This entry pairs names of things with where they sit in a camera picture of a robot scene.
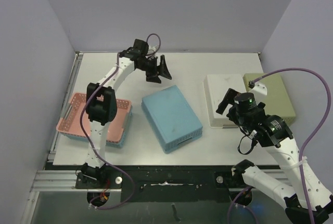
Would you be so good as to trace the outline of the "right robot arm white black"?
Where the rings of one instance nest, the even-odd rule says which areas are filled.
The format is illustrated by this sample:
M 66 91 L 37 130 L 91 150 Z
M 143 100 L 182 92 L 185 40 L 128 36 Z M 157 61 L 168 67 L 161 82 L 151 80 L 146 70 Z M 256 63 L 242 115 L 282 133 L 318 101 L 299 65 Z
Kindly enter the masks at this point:
M 332 193 L 320 182 L 307 163 L 299 158 L 300 150 L 286 122 L 277 115 L 267 115 L 264 103 L 256 103 L 251 92 L 228 89 L 216 112 L 227 117 L 241 132 L 259 144 L 278 163 L 290 185 L 260 170 L 253 162 L 243 160 L 232 167 L 232 182 L 238 187 L 252 186 L 285 211 L 292 223 L 324 223 L 332 214 Z

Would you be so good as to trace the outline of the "green perforated plastic basket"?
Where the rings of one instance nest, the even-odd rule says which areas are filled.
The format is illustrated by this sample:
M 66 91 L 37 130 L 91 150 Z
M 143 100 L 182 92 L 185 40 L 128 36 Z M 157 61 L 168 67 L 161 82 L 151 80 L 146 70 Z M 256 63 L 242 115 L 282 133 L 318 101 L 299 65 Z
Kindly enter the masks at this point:
M 264 73 L 246 73 L 243 76 L 247 92 L 250 90 L 248 83 L 263 75 Z M 280 116 L 290 127 L 296 120 L 296 112 L 292 106 L 282 77 L 279 74 L 273 74 L 261 79 L 259 82 L 267 87 L 267 96 L 254 95 L 256 102 L 263 102 L 266 114 Z

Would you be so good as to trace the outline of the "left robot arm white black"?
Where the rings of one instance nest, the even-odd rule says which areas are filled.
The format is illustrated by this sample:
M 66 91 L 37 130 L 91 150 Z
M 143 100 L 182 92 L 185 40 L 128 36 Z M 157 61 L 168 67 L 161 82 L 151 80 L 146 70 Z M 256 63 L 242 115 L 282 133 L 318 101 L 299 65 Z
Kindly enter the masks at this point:
M 86 89 L 86 104 L 82 110 L 87 114 L 90 131 L 84 131 L 89 142 L 87 159 L 81 174 L 94 188 L 106 182 L 106 139 L 110 123 L 117 114 L 116 91 L 135 70 L 145 72 L 146 81 L 161 83 L 161 78 L 171 79 L 165 57 L 157 56 L 160 45 L 149 46 L 147 40 L 136 39 L 133 46 L 117 53 L 116 63 L 97 83 L 89 83 Z

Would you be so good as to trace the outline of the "white perforated plastic basket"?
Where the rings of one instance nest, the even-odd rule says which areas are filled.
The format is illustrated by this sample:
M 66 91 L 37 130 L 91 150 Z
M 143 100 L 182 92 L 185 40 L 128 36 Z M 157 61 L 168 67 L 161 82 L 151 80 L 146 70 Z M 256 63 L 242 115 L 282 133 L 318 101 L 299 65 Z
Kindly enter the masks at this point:
M 229 88 L 240 93 L 246 92 L 241 74 L 209 74 L 203 80 L 203 90 L 211 128 L 237 128 L 237 126 L 226 117 L 231 105 L 227 106 L 222 115 L 216 113 L 219 104 L 224 99 Z

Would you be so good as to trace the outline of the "pink plastic basket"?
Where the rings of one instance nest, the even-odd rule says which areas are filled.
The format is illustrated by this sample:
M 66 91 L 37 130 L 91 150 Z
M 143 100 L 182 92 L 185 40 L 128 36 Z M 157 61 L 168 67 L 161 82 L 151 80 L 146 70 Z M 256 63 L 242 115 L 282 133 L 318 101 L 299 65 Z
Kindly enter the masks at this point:
M 86 103 L 86 94 L 74 93 L 69 101 L 63 117 L 57 124 L 57 131 L 61 134 L 77 140 L 86 141 L 81 127 L 80 115 Z M 129 100 L 117 99 L 117 114 L 115 119 L 110 123 L 107 144 L 120 148 L 123 146 L 125 133 L 129 119 L 132 114 L 132 103 Z

